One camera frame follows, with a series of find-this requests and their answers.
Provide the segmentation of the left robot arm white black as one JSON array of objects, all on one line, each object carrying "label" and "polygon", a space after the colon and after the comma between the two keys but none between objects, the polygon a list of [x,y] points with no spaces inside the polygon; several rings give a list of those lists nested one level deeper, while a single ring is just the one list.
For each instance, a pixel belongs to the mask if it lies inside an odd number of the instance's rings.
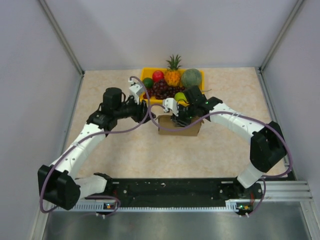
[{"label": "left robot arm white black", "polygon": [[38,172],[40,201],[48,201],[65,210],[72,209],[78,200],[98,194],[109,198],[114,191],[109,176],[95,173],[77,178],[77,174],[91,152],[107,136],[115,134],[118,120],[132,118],[138,125],[155,118],[148,113],[148,105],[140,100],[146,89],[137,83],[129,87],[129,96],[117,87],[109,87],[99,107],[87,119],[78,137],[51,165],[42,165]]}]

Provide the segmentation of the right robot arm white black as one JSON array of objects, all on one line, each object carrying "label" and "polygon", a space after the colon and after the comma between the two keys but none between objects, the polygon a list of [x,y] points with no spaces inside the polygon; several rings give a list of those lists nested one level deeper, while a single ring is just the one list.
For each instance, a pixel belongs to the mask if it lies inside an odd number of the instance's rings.
[{"label": "right robot arm white black", "polygon": [[162,104],[172,111],[171,120],[179,127],[191,125],[194,118],[203,118],[228,128],[242,137],[250,145],[249,164],[237,176],[233,192],[239,198],[245,198],[264,174],[282,160],[288,153],[281,128],[278,123],[268,124],[247,117],[228,107],[216,97],[207,98],[197,86],[183,92],[186,106],[182,100],[167,98]]}]

